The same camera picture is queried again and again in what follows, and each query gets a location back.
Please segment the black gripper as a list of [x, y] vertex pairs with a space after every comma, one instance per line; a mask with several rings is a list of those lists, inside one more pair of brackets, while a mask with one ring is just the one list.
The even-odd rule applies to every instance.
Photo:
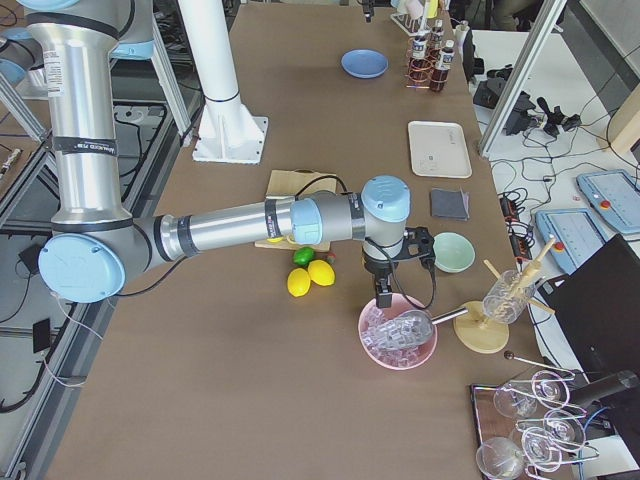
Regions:
[[362, 253], [364, 268], [375, 282], [378, 308], [392, 305], [389, 283], [400, 262], [418, 260], [425, 270], [433, 273], [433, 236], [426, 227], [407, 227], [400, 239], [389, 245], [367, 237], [362, 244]]

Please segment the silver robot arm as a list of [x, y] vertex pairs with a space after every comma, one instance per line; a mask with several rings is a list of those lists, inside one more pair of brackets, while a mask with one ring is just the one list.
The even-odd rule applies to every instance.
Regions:
[[24, 9], [44, 56], [60, 196], [38, 265], [61, 297], [100, 301], [161, 263], [282, 237], [302, 245], [360, 241], [379, 307], [390, 305], [398, 287], [398, 263], [434, 267], [432, 236], [406, 224], [409, 188], [388, 175], [359, 193], [299, 193], [200, 215], [134, 218], [121, 201], [110, 61], [119, 47], [148, 41], [152, 5], [27, 1]]

